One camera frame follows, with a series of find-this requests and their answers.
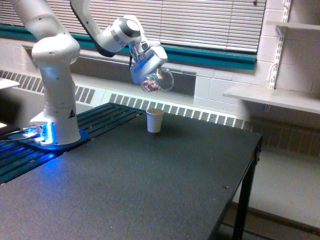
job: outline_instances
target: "white paper cup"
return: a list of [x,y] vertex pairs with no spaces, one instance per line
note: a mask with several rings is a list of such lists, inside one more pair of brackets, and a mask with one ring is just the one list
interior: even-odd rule
[[160,132],[163,116],[164,116],[164,111],[160,109],[146,110],[146,123],[147,123],[148,132],[150,133]]

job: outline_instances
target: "cable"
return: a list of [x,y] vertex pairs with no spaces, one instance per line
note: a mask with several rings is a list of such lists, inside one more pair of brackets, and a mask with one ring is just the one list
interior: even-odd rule
[[34,138],[38,138],[38,137],[40,137],[40,134],[36,134],[36,135],[34,135],[34,136],[29,136],[29,137],[17,138],[17,139],[0,140],[0,143],[4,143],[4,142],[16,142],[16,141],[20,141],[20,140],[34,139]]
[[130,60],[129,60],[129,69],[131,68],[132,65],[132,55],[130,55]]
[[22,130],[17,130],[17,131],[12,131],[12,132],[8,132],[6,134],[3,134],[0,136],[0,139],[3,139],[4,137],[9,137],[11,136],[12,134],[20,134],[22,133],[23,131]]

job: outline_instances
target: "window sill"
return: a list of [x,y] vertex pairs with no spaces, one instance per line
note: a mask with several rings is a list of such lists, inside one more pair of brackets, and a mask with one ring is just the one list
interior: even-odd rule
[[[71,34],[82,47],[95,48],[94,43],[88,35]],[[36,40],[36,38],[24,27],[0,24],[0,37]],[[169,61],[181,64],[199,64],[206,66],[219,66],[235,69],[253,70],[257,56],[252,54],[232,53],[223,51],[213,51],[196,49],[191,47],[180,47],[172,45],[162,45],[165,49]],[[121,53],[129,54],[129,48],[125,47]]]

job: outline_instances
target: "window blind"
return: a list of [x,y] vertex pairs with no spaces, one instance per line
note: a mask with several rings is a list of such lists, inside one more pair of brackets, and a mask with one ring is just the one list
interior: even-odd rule
[[[68,0],[47,0],[71,33],[86,34]],[[164,44],[242,51],[258,50],[266,0],[91,0],[102,30],[136,15],[146,35]],[[0,24],[23,26],[9,0],[0,0]]]

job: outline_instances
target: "table surface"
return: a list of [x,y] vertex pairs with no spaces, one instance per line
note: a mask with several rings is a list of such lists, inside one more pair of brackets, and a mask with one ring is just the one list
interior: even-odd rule
[[260,138],[144,114],[1,186],[0,239],[208,239]]

